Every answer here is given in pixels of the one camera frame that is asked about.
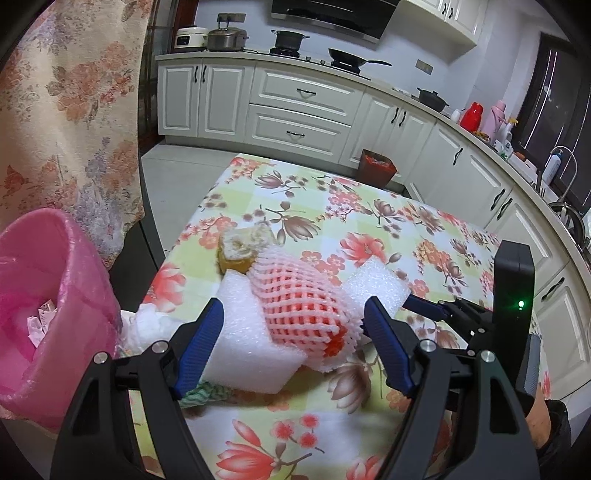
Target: foam net sleeve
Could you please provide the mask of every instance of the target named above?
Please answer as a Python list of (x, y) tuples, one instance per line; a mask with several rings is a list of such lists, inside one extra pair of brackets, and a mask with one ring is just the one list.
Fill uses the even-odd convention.
[(341, 366), (361, 336), (361, 318), (349, 296), (280, 247), (260, 253), (248, 272), (274, 342), (304, 350), (308, 367)]

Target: trash can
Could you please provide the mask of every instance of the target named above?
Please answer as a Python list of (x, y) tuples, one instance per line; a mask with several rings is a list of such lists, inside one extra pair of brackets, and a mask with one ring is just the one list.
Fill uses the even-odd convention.
[[(57, 313), (35, 347), (27, 318), (47, 300)], [(68, 213), (35, 210), (0, 234), (0, 406), (11, 416), (57, 432), (89, 362), (115, 353), (120, 329), (108, 272)]]
[(355, 180), (383, 189), (396, 175), (392, 160), (369, 150), (363, 150)]

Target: cabinet drawer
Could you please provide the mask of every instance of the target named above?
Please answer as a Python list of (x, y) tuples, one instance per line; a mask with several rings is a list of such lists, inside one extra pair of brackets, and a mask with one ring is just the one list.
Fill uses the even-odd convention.
[(250, 105), (246, 142), (338, 163), (351, 127), (304, 113)]
[(346, 125), (353, 125), (361, 104), (363, 89), (347, 80), (339, 83), (321, 74), (314, 75), (296, 67), (281, 70), (255, 69), (251, 103), (319, 116)]

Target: screw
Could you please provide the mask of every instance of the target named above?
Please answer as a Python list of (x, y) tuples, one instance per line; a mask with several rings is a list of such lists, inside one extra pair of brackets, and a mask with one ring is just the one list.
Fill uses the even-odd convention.
[(97, 353), (94, 358), (92, 359), (96, 364), (104, 364), (107, 359), (109, 358), (109, 354), (107, 352), (99, 352)]
[(480, 357), (487, 363), (491, 364), (495, 361), (496, 357), (495, 354), (492, 353), (490, 350), (483, 350), (480, 352)]
[(154, 353), (164, 353), (168, 349), (168, 343), (164, 340), (160, 340), (152, 345), (152, 351)]
[(437, 345), (433, 340), (425, 339), (421, 340), (421, 343), (418, 344), (421, 347), (423, 352), (432, 352), (437, 348)]

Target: white foam block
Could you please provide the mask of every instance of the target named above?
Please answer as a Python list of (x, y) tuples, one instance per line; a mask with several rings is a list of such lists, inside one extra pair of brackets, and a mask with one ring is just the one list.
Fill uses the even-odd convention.
[(365, 302), (373, 296), (379, 298), (388, 314), (394, 318), (411, 291), (405, 282), (392, 273), (376, 256), (371, 257), (353, 275), (342, 288), (353, 299), (356, 314), (363, 318)]
[(273, 343), (261, 302), (246, 275), (228, 270), (216, 297), (223, 304), (224, 324), (201, 380), (278, 393), (306, 361), (306, 353)]

